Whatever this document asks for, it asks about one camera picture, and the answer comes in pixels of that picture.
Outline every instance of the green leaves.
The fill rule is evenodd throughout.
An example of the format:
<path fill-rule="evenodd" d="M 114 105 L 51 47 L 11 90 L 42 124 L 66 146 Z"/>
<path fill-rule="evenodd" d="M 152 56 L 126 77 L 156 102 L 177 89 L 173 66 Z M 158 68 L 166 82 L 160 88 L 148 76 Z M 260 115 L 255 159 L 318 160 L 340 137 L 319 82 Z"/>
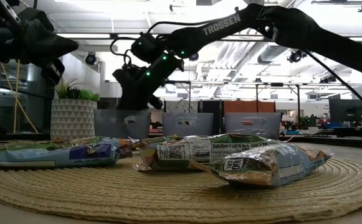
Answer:
<path fill-rule="evenodd" d="M 98 102 L 100 96 L 98 93 L 93 93 L 90 90 L 80 90 L 76 85 L 81 83 L 75 83 L 77 79 L 72 78 L 65 82 L 62 80 L 60 85 L 55 89 L 57 96 L 60 99 L 81 99 L 81 100 L 92 100 Z"/>

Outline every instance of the camera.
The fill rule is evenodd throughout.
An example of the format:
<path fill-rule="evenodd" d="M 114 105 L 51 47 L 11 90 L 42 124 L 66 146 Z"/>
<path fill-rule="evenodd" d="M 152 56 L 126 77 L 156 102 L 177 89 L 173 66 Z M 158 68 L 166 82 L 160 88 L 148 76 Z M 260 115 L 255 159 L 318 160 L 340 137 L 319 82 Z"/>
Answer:
<path fill-rule="evenodd" d="M 89 52 L 85 58 L 85 63 L 88 65 L 96 65 L 99 62 L 99 59 L 96 58 L 96 52 Z"/>

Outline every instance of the woven placemat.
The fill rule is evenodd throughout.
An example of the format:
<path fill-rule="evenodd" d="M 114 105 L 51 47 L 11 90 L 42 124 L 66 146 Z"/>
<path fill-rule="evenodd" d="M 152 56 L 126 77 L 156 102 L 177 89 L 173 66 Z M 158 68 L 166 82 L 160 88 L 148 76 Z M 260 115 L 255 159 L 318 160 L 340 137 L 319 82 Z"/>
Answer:
<path fill-rule="evenodd" d="M 275 223 L 335 218 L 362 207 L 362 164 L 330 159 L 303 180 L 235 189 L 203 172 L 113 167 L 0 170 L 0 202 L 35 212 L 124 223 Z"/>

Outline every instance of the potted plant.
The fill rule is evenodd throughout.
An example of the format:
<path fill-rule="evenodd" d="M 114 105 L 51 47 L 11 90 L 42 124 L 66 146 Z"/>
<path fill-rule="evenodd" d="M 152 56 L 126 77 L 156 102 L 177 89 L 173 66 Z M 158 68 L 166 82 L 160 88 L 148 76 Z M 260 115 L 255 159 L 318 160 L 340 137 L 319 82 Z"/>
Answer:
<path fill-rule="evenodd" d="M 63 141 L 95 136 L 93 111 L 100 97 L 90 90 L 80 90 L 76 79 L 56 87 L 58 99 L 52 100 L 50 138 Z"/>

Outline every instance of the ceiling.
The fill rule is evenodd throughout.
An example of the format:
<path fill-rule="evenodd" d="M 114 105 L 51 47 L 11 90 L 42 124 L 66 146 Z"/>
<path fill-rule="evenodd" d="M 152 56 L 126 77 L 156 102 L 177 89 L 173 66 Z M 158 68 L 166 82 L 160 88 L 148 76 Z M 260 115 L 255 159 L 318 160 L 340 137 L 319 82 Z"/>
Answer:
<path fill-rule="evenodd" d="M 234 12 L 234 8 L 246 7 L 245 2 L 258 0 L 222 0 L 212 6 L 197 6 L 197 0 L 44 0 L 39 1 L 38 8 L 45 11 L 60 33 L 119 33 L 133 34 L 146 30 L 158 21 L 198 22 L 215 19 Z M 33 0 L 24 1 L 29 6 Z M 312 16 L 318 24 L 332 32 L 343 35 L 362 35 L 362 12 L 359 6 L 314 5 L 311 0 L 265 0 L 266 4 L 297 7 Z M 153 29 L 154 33 L 170 33 L 179 26 L 162 25 Z M 241 34 L 256 34 L 254 30 L 244 30 Z M 97 56 L 114 67 L 121 66 L 121 58 L 112 55 L 109 50 L 111 40 L 80 40 L 80 48 L 76 55 L 83 57 L 87 51 L 99 50 Z M 130 48 L 132 41 L 124 40 L 116 43 L 117 51 L 124 52 Z M 258 60 L 266 55 L 265 63 Z M 318 83 L 328 76 L 325 69 L 312 59 L 305 58 L 299 63 L 290 63 L 287 57 L 290 49 L 266 42 L 214 42 L 199 51 L 197 62 L 185 61 L 189 75 L 174 72 L 172 80 L 195 81 L 234 81 L 252 82 L 261 78 L 263 82 L 296 82 Z M 330 68 L 348 82 L 361 82 L 354 78 L 350 68 L 317 55 Z M 132 57 L 133 62 L 145 65 Z M 227 96 L 246 95 L 249 90 L 243 85 L 227 85 L 218 88 L 212 86 L 193 86 L 197 96 L 212 96 L 221 90 Z"/>

